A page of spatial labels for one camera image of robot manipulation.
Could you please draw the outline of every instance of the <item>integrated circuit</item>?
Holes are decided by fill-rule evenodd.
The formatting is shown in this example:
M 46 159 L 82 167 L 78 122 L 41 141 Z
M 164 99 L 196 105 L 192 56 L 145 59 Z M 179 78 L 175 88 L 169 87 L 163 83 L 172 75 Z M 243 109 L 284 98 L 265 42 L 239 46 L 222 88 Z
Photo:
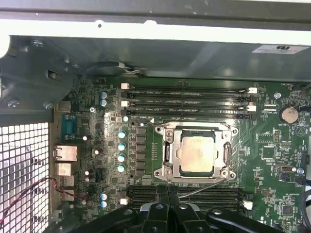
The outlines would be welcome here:
M 282 206 L 282 215 L 292 215 L 293 207 L 292 206 Z

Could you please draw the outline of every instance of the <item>capacitor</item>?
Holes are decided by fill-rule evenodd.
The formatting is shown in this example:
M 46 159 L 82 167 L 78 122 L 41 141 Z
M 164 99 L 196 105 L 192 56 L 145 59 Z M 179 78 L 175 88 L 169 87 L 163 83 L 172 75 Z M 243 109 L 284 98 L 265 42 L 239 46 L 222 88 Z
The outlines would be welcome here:
M 84 178 L 85 182 L 90 182 L 91 179 L 93 179 L 93 175 L 88 175 Z
M 118 156 L 118 161 L 119 161 L 120 163 L 124 162 L 124 161 L 125 161 L 125 154 L 120 154 L 120 155 Z
M 126 132 L 125 131 L 120 131 L 119 134 L 118 134 L 119 138 L 125 138 L 125 136 L 126 136 Z
M 102 208 L 106 208 L 106 207 L 107 207 L 107 202 L 102 201 L 102 202 L 101 202 L 101 207 L 102 207 Z
M 102 107 L 106 107 L 107 106 L 107 101 L 106 100 L 101 100 L 99 103 Z
M 294 106 L 286 105 L 280 109 L 278 117 L 283 123 L 293 124 L 298 121 L 299 113 Z
M 101 200 L 107 200 L 108 199 L 108 193 L 107 192 L 103 192 L 101 194 Z
M 119 150 L 119 151 L 125 150 L 125 144 L 124 144 L 124 143 L 120 143 L 120 144 L 118 145 L 118 150 Z
M 86 136 L 83 136 L 83 141 L 89 141 L 92 139 L 92 136 L 91 135 L 86 135 Z
M 86 175 L 86 176 L 88 176 L 89 174 L 91 174 L 91 173 L 93 173 L 93 169 L 88 169 L 88 170 L 86 170 L 85 172 L 84 172 L 84 174 Z
M 123 117 L 123 121 L 124 121 L 124 122 L 128 122 L 128 120 L 129 120 L 128 116 L 124 116 L 124 117 Z
M 98 154 L 102 154 L 103 153 L 103 148 L 98 148 L 97 150 L 94 151 L 94 154 L 98 155 Z
M 106 99 L 108 97 L 108 94 L 104 91 L 101 92 L 101 98 Z
M 118 172 L 124 172 L 125 171 L 125 165 L 124 164 L 120 164 L 118 166 Z

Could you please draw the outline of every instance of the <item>gray cable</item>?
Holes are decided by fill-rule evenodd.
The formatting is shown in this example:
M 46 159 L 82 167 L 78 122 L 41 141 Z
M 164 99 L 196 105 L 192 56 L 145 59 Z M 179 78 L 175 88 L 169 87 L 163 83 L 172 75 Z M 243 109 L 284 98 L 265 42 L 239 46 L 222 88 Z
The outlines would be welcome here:
M 305 86 L 301 92 L 300 92 L 300 95 L 301 97 L 308 103 L 308 104 L 311 104 L 311 99 L 308 98 L 308 94 L 307 94 L 307 90 L 311 88 L 311 84 Z
M 195 191 L 193 191 L 193 192 L 190 192 L 190 193 L 188 193 L 188 194 L 186 194 L 186 195 L 180 196 L 179 198 L 186 198 L 186 197 L 191 196 L 191 195 L 193 195 L 193 194 L 199 193 L 199 192 L 201 192 L 201 191 L 203 191 L 203 190 L 205 190 L 205 189 L 212 188 L 212 187 L 214 187 L 214 186 L 216 186 L 216 185 L 218 185 L 218 184 L 220 184 L 220 183 L 225 182 L 226 180 L 227 180 L 227 179 L 223 179 L 223 180 L 218 181 L 218 182 L 216 182 L 216 183 L 214 183 L 214 184 L 212 184 L 212 185 L 210 185 L 210 186 L 207 186 L 207 187 L 204 187 L 204 188 L 200 188 L 200 189 L 195 190 Z

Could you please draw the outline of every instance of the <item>metal panel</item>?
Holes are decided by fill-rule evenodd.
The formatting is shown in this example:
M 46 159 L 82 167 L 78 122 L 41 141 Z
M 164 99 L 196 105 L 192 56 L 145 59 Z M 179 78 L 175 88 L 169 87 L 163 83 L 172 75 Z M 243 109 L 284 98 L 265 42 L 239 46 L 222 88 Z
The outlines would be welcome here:
M 0 115 L 50 113 L 70 91 L 74 68 L 57 49 L 34 38 L 11 36 L 10 49 L 0 59 Z M 49 70 L 57 77 L 49 78 Z
M 0 127 L 0 218 L 31 184 L 49 175 L 48 123 Z M 0 233 L 40 233 L 48 226 L 49 182 L 10 208 Z
M 25 17 L 22 12 L 29 12 L 28 17 L 46 20 L 51 15 L 45 13 L 73 14 L 79 16 L 75 21 L 84 21 L 85 15 L 107 21 L 109 16 L 115 22 L 136 21 L 143 18 L 155 19 L 161 23 L 209 25 L 225 27 L 245 27 L 254 22 L 253 28 L 287 27 L 297 30 L 311 23 L 311 4 L 297 2 L 239 1 L 239 0 L 24 0 L 2 1 L 0 11 L 11 12 L 5 17 Z
M 147 76 L 282 82 L 311 79 L 311 48 L 288 55 L 252 53 L 260 44 L 65 37 L 45 40 L 73 56 L 80 66 L 122 61 L 147 68 Z M 110 68 L 98 71 L 120 72 Z

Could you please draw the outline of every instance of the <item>mesh grille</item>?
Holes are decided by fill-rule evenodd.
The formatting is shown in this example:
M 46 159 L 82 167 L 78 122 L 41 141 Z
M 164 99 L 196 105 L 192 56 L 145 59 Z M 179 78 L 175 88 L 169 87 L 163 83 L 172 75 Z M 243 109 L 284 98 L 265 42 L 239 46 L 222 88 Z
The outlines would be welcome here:
M 0 127 L 0 219 L 25 188 L 49 175 L 48 123 Z M 48 226 L 49 182 L 10 209 L 0 233 L 40 233 Z

